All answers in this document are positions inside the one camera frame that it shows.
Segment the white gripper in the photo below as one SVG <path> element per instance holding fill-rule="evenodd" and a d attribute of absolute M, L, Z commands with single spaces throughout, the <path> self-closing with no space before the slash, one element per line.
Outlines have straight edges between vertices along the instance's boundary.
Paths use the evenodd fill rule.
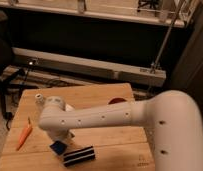
<path fill-rule="evenodd" d="M 64 130 L 64 131 L 47 131 L 46 134 L 48 137 L 53 141 L 65 141 L 67 139 L 72 139 L 75 137 L 75 135 L 70 130 Z"/>

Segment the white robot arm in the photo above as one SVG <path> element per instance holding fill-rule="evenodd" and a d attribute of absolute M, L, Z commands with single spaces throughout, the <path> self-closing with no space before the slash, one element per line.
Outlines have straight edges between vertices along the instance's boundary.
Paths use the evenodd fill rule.
<path fill-rule="evenodd" d="M 188 94 L 170 90 L 141 101 L 67 111 L 55 96 L 46 99 L 39 127 L 46 131 L 151 126 L 156 171 L 203 171 L 203 121 Z"/>

